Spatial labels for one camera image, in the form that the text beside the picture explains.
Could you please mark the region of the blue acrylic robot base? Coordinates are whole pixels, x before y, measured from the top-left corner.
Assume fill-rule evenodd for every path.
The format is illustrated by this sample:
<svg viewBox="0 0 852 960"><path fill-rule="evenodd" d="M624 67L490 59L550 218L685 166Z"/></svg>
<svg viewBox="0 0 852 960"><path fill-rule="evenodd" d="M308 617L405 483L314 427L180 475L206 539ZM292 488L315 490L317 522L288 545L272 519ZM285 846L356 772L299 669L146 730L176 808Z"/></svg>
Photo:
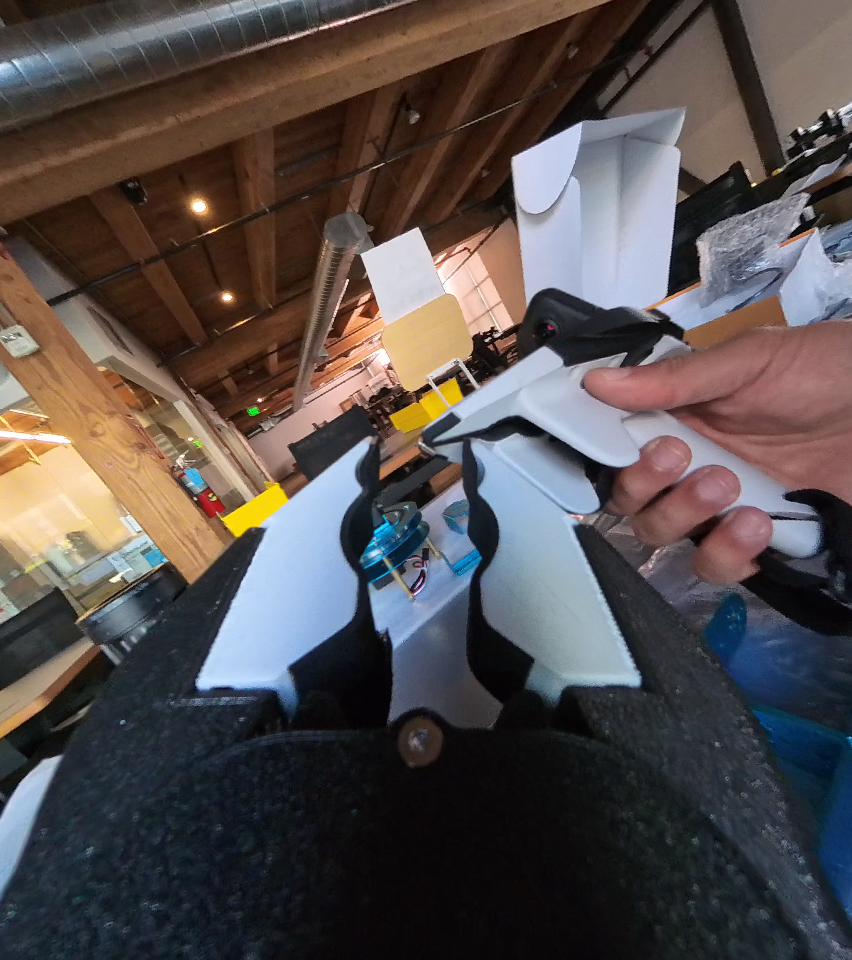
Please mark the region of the blue acrylic robot base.
<svg viewBox="0 0 852 960"><path fill-rule="evenodd" d="M371 541L360 557L364 581L380 590L393 582L412 602L427 581L430 558L445 556L430 536L430 526L412 501L374 510Z"/></svg>

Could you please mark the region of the clear plastic bag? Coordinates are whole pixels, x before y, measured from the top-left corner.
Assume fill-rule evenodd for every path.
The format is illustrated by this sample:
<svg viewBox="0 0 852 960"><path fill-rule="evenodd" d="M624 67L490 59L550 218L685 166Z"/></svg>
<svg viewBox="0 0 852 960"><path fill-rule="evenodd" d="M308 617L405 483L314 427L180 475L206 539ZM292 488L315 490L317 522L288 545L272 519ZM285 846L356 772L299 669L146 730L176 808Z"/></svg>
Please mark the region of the clear plastic bag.
<svg viewBox="0 0 852 960"><path fill-rule="evenodd" d="M848 729L852 718L852 635L836 638L803 629L742 585L720 586L697 580L688 543L653 550L639 544L626 524L615 527L608 538L696 632L702 634L724 594L743 596L747 632L731 678L751 708L758 703L841 732ZM814 807L801 796L776 759L812 829L816 846Z"/></svg>

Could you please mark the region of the open cardboard box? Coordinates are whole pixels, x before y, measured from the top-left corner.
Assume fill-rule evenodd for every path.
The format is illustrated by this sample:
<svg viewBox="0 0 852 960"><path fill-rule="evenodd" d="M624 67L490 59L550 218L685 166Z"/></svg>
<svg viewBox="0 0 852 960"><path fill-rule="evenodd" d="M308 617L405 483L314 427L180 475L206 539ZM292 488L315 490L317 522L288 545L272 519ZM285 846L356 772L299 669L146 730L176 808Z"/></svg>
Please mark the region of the open cardboard box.
<svg viewBox="0 0 852 960"><path fill-rule="evenodd" d="M594 306L671 306L695 347L750 329L784 328L777 288L750 282L703 304L701 285L667 296L682 107L581 121L517 153L512 186L527 307L555 289Z"/></svg>

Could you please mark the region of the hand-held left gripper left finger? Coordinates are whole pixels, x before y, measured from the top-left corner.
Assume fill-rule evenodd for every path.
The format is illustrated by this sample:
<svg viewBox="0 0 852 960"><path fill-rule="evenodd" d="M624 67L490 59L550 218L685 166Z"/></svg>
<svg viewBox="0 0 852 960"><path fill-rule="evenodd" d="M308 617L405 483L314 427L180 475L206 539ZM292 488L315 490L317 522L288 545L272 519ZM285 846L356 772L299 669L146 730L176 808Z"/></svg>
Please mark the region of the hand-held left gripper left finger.
<svg viewBox="0 0 852 960"><path fill-rule="evenodd" d="M391 645L360 563L379 473L379 443L361 438L256 529L198 691L270 691L285 714L312 693L331 695L344 714L389 713Z"/></svg>

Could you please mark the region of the narrow metal air duct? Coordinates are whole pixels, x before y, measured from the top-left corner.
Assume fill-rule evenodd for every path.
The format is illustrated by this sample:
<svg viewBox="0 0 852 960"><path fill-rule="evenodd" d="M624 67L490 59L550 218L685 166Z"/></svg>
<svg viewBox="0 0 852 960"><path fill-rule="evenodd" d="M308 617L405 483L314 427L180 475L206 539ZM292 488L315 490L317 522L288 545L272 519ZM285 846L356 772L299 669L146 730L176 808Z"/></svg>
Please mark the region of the narrow metal air duct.
<svg viewBox="0 0 852 960"><path fill-rule="evenodd" d="M329 218L312 283L309 318L301 340L299 365L292 389L291 410L298 412L312 391L317 365L328 358L325 341L349 283L357 255L371 249L369 226L359 213L347 210Z"/></svg>

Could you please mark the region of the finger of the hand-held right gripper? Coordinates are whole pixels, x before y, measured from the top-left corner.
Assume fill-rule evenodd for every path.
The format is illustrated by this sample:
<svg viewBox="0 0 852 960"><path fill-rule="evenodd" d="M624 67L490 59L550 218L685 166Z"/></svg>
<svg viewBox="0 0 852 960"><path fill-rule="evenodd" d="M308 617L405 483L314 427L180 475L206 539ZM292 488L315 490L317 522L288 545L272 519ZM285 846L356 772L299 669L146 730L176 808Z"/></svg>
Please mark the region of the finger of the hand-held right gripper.
<svg viewBox="0 0 852 960"><path fill-rule="evenodd" d="M420 450L436 455L437 439L464 423L469 417L510 398L538 378L562 369L564 361L552 349L537 349L528 357L473 390L444 415L429 424L420 436Z"/></svg>
<svg viewBox="0 0 852 960"><path fill-rule="evenodd" d="M507 475L522 479L567 514L589 516L600 511L585 459L561 441L510 434L484 446Z"/></svg>

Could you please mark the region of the black round canister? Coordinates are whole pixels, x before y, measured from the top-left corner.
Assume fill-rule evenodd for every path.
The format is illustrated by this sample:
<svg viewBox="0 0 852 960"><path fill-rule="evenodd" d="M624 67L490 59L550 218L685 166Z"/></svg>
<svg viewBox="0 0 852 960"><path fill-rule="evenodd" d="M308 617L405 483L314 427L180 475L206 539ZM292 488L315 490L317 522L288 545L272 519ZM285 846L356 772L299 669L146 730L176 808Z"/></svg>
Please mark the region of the black round canister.
<svg viewBox="0 0 852 960"><path fill-rule="evenodd" d="M162 563L84 613L76 626L118 666L188 585L172 563Z"/></svg>

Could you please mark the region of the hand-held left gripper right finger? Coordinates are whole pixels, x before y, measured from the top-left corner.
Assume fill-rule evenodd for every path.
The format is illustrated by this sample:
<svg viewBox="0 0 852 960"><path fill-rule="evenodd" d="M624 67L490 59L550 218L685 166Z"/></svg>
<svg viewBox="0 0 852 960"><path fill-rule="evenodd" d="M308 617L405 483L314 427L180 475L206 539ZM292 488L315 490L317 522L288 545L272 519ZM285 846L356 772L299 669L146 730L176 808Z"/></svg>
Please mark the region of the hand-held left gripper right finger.
<svg viewBox="0 0 852 960"><path fill-rule="evenodd" d="M466 651L486 691L523 690L556 706L572 688L637 690L641 675L584 546L591 529L484 446L461 446L468 535L481 562L470 586Z"/></svg>

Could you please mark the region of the person's right hand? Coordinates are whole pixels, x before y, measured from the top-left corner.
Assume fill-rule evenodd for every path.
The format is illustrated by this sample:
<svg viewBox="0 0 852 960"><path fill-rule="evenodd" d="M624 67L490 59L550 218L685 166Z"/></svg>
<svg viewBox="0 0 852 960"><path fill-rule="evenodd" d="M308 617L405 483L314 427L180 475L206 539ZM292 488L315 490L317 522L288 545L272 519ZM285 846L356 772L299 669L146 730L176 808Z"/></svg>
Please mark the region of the person's right hand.
<svg viewBox="0 0 852 960"><path fill-rule="evenodd" d="M583 385L627 412L668 412L789 491L817 489L852 506L852 319L747 330L654 364L592 369ZM732 509L735 474L716 464L693 470L692 458L679 438L646 444L618 473L608 509L654 547L705 528L692 560L696 577L743 582L758 572L771 518Z"/></svg>

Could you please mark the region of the bubble wrap bundle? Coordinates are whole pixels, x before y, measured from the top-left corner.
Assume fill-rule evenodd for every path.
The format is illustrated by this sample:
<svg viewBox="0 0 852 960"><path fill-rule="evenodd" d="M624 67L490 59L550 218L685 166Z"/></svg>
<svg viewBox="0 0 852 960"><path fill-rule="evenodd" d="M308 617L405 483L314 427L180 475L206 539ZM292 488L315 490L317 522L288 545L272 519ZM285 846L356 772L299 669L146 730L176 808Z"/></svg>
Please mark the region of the bubble wrap bundle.
<svg viewBox="0 0 852 960"><path fill-rule="evenodd" d="M710 306L783 263L781 245L799 225L809 193L764 203L711 226L696 239L698 301Z"/></svg>

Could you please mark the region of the white board panel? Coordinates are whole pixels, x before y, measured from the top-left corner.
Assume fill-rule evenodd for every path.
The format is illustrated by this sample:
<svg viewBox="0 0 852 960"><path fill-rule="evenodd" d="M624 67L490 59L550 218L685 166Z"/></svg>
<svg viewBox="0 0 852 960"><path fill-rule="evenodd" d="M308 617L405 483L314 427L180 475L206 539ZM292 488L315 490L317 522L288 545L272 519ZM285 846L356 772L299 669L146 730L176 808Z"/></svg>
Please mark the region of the white board panel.
<svg viewBox="0 0 852 960"><path fill-rule="evenodd" d="M386 326L445 294L418 227L372 246L360 254L360 259Z"/></svg>

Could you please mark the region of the wide metal air duct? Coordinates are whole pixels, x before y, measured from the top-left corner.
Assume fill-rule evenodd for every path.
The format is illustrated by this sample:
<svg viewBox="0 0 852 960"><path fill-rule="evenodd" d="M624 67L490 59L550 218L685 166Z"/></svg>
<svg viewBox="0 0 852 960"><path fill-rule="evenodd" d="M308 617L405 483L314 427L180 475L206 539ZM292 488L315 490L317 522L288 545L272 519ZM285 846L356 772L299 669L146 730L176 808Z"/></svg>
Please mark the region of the wide metal air duct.
<svg viewBox="0 0 852 960"><path fill-rule="evenodd" d="M403 1L102 2L0 28L0 135Z"/></svg>

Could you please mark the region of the yellow bin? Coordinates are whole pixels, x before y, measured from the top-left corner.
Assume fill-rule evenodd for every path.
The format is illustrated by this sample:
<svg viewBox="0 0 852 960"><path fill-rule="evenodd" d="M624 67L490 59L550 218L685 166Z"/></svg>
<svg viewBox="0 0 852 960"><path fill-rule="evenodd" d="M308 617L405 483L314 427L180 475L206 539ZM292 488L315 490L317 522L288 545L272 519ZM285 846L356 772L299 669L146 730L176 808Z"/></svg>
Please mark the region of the yellow bin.
<svg viewBox="0 0 852 960"><path fill-rule="evenodd" d="M273 482L267 484L262 493L240 508L223 514L220 519L226 529L238 539L247 531L262 526L286 503L288 496L282 485Z"/></svg>
<svg viewBox="0 0 852 960"><path fill-rule="evenodd" d="M418 401L391 414L389 420L398 431L408 434L443 418L462 399L461 387L453 377L440 384L437 390L428 388Z"/></svg>

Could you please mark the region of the cream rounded board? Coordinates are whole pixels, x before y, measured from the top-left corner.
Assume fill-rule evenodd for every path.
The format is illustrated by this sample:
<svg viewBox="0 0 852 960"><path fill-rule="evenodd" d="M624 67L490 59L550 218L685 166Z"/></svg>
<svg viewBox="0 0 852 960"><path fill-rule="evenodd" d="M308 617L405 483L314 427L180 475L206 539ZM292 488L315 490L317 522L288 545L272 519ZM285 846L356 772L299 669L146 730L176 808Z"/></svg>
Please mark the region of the cream rounded board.
<svg viewBox="0 0 852 960"><path fill-rule="evenodd" d="M458 299L446 293L386 324L382 347L400 385L415 392L436 371L465 361L473 342Z"/></svg>

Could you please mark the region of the wooden support post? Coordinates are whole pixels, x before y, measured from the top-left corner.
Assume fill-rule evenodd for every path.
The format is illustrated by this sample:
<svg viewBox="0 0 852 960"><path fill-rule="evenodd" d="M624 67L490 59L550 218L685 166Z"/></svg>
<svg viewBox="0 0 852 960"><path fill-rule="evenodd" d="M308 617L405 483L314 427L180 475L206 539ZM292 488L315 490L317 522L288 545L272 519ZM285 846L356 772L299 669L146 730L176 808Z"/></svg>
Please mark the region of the wooden support post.
<svg viewBox="0 0 852 960"><path fill-rule="evenodd" d="M0 329L12 325L25 327L41 350L15 359L0 344L0 363L187 581L197 581L224 550L221 536L23 269L0 250Z"/></svg>

